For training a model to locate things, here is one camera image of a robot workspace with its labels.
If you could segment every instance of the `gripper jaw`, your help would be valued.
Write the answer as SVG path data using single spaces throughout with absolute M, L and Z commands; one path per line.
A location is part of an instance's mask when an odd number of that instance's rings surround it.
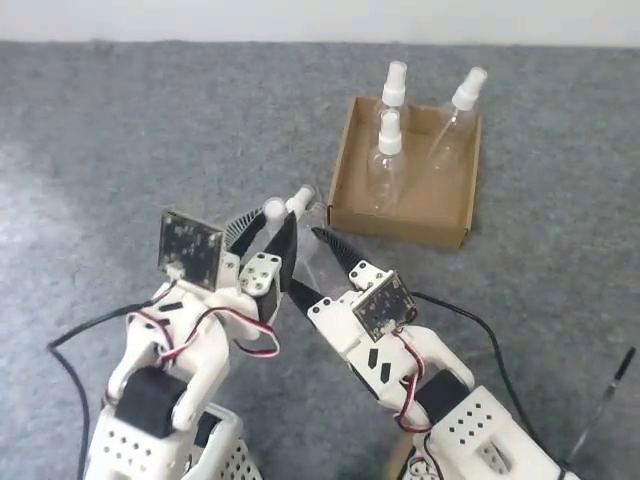
M 307 312 L 309 309 L 324 298 L 320 292 L 315 291 L 295 278 L 291 281 L 289 297 L 305 318 L 308 318 Z
M 362 253 L 360 253 L 355 247 L 339 238 L 331 230 L 326 228 L 314 227 L 311 229 L 313 234 L 318 240 L 326 243 L 333 255 L 338 260 L 340 267 L 344 271 L 345 275 L 349 275 L 349 272 L 358 265 L 359 262 L 367 261 Z
M 266 224 L 267 217 L 262 209 L 252 210 L 231 222 L 225 238 L 228 251 L 242 258 Z
M 273 236 L 264 253 L 276 255 L 282 259 L 280 268 L 280 291 L 289 291 L 293 270 L 296 266 L 298 252 L 298 220 L 295 212 L 291 212 L 284 219 L 280 230 Z

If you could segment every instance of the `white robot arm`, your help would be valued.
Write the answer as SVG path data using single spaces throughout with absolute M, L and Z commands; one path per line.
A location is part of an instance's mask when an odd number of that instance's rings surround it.
M 289 214 L 241 265 L 263 213 L 227 248 L 222 230 L 163 215 L 159 265 L 169 281 L 126 318 L 126 350 L 107 385 L 88 480 L 261 478 L 240 419 L 208 401 L 229 372 L 231 340 L 257 357 L 279 351 L 271 325 L 293 275 L 296 222 Z M 262 334 L 272 348 L 249 349 Z
M 410 325 L 416 306 L 397 273 L 371 265 L 328 230 L 314 233 L 355 289 L 334 300 L 294 279 L 289 295 L 378 403 L 415 434 L 404 479 L 558 480 L 560 466 L 474 385 L 462 361 L 432 330 Z M 430 379 L 428 364 L 438 370 Z

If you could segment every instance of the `cardboard box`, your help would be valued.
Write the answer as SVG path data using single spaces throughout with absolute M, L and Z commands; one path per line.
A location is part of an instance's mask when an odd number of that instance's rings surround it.
M 404 139 L 409 182 L 395 210 L 382 216 L 371 212 L 366 193 L 375 103 L 375 98 L 356 97 L 349 109 L 329 193 L 327 222 L 345 232 L 460 248 L 473 216 L 481 119 L 467 145 L 463 166 L 438 173 L 424 161 L 437 129 L 437 110 L 410 107 L 409 133 Z

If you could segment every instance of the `circuit board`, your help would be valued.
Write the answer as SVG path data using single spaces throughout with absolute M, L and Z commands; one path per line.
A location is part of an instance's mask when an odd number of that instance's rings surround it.
M 353 313 L 374 342 L 386 333 L 411 323 L 418 315 L 409 291 L 394 273 L 367 292 L 353 307 Z
M 224 232 L 176 212 L 162 214 L 158 266 L 183 271 L 187 282 L 215 290 Z

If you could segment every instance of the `white wall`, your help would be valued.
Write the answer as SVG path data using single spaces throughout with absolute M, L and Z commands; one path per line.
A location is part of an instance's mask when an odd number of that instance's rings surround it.
M 0 39 L 640 46 L 640 0 L 0 0 Z

